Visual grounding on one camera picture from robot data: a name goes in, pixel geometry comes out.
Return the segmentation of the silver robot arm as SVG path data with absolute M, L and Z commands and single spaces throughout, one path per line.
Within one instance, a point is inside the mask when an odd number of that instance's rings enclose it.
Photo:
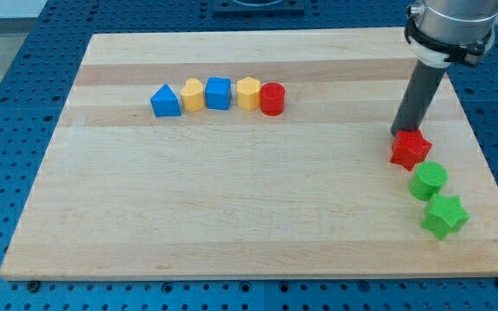
M 495 43 L 498 0 L 416 0 L 406 14 L 405 39 L 428 67 L 475 67 Z

